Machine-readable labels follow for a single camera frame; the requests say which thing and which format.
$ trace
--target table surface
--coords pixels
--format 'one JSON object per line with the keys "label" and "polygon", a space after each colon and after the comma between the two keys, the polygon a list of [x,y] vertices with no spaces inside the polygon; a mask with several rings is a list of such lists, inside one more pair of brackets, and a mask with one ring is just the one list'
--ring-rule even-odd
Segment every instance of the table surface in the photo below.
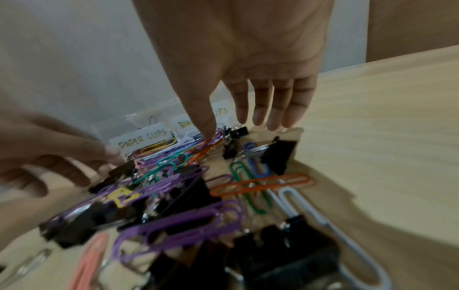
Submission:
{"label": "table surface", "polygon": [[[458,73],[459,46],[324,73],[298,124],[289,170],[317,180],[307,198],[386,268],[396,289],[459,289]],[[24,204],[9,213],[25,219]],[[45,246],[33,230],[0,253],[0,264]],[[51,256],[11,289],[64,289],[81,250]],[[117,281],[109,289],[139,280],[119,271],[102,277]]]}

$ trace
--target orange paper clip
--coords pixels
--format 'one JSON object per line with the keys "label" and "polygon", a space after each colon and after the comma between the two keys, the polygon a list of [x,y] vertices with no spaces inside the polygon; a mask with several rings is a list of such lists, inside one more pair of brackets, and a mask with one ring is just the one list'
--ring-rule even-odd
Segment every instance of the orange paper clip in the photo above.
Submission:
{"label": "orange paper clip", "polygon": [[[287,181],[286,183],[281,183],[278,180],[288,180],[288,179],[298,179],[296,181]],[[277,181],[277,183],[269,183],[269,184],[256,184],[256,183],[265,183],[269,181]],[[294,186],[300,184],[307,184],[311,181],[311,177],[304,173],[293,173],[293,174],[286,174],[280,176],[268,176],[264,178],[255,178],[255,179],[248,179],[233,183],[224,183],[218,186],[215,186],[210,189],[210,195],[212,196],[232,196],[238,195],[243,193],[253,193],[267,189],[273,188],[281,188],[287,186]]]}
{"label": "orange paper clip", "polygon": [[95,236],[86,247],[68,290],[90,290],[93,280],[104,259],[105,249],[109,239],[108,233]]}

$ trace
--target hand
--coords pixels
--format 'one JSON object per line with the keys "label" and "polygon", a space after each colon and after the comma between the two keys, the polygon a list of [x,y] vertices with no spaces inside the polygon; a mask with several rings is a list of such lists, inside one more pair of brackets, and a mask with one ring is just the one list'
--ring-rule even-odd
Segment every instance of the hand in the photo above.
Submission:
{"label": "hand", "polygon": [[314,94],[333,0],[133,0],[158,57],[194,125],[215,132],[209,96],[220,80],[247,121],[293,126]]}
{"label": "hand", "polygon": [[124,163],[118,149],[40,114],[0,110],[0,136],[0,184],[32,196],[44,196],[48,190],[24,165],[45,168],[84,187],[90,184],[89,178],[64,157],[75,158],[103,176],[110,170],[109,163]]}

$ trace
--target palm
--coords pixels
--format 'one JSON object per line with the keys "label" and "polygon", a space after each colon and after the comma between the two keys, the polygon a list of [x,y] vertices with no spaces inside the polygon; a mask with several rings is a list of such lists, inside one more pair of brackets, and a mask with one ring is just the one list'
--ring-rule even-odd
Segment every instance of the palm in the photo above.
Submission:
{"label": "palm", "polygon": [[294,125],[317,81],[332,0],[134,0],[169,80],[193,123],[215,130],[209,96],[223,80],[238,120],[255,87],[255,124],[273,106],[267,127]]}

